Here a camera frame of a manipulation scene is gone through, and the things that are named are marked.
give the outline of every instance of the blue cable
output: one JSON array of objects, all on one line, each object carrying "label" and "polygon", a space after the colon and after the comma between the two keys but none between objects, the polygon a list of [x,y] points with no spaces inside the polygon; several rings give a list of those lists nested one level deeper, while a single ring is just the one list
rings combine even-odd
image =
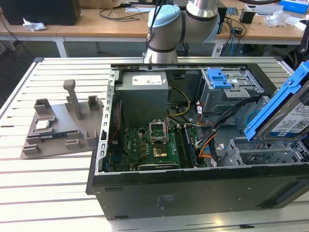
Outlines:
[{"label": "blue cable", "polygon": [[234,31],[234,28],[233,29],[233,39],[232,39],[232,50],[231,50],[231,54],[230,54],[230,57],[233,55],[233,49],[234,49],[234,39],[235,39],[235,31]]},{"label": "blue cable", "polygon": [[255,114],[255,113],[259,113],[259,111],[255,110],[253,112],[251,112],[248,116],[247,116],[247,120],[246,120],[246,126],[250,123],[250,117]]}]

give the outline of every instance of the white plastic bag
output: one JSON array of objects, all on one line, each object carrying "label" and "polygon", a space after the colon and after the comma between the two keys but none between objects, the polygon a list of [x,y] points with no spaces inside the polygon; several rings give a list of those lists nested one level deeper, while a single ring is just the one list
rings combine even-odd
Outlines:
[{"label": "white plastic bag", "polygon": [[27,30],[34,32],[35,30],[43,30],[46,29],[44,23],[31,23],[24,19],[23,27]]},{"label": "white plastic bag", "polygon": [[283,10],[276,11],[273,15],[265,17],[263,22],[270,27],[285,26],[284,20],[290,17],[289,14],[285,14]]}]

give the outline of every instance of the motherboard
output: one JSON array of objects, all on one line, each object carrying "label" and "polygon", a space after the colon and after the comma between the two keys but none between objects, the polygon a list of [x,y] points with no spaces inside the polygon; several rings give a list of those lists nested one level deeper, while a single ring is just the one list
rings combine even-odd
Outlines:
[{"label": "motherboard", "polygon": [[125,128],[123,139],[109,153],[110,172],[164,170],[194,167],[197,131],[192,126]]}]

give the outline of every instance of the gray plastic stand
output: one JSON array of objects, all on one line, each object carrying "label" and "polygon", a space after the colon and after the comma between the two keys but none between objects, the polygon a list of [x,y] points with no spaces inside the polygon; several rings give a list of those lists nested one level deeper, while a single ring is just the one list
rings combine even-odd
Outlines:
[{"label": "gray plastic stand", "polygon": [[36,100],[22,159],[91,151],[98,145],[103,103],[97,96],[78,102],[74,80],[66,80],[63,88],[70,95],[65,104],[50,105],[47,99]]}]

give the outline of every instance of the hard drive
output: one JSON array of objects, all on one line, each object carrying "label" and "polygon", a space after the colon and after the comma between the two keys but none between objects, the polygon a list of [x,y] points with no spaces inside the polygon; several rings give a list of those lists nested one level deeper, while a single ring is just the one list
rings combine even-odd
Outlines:
[{"label": "hard drive", "polygon": [[248,124],[248,141],[293,142],[309,132],[309,62],[302,63]]}]

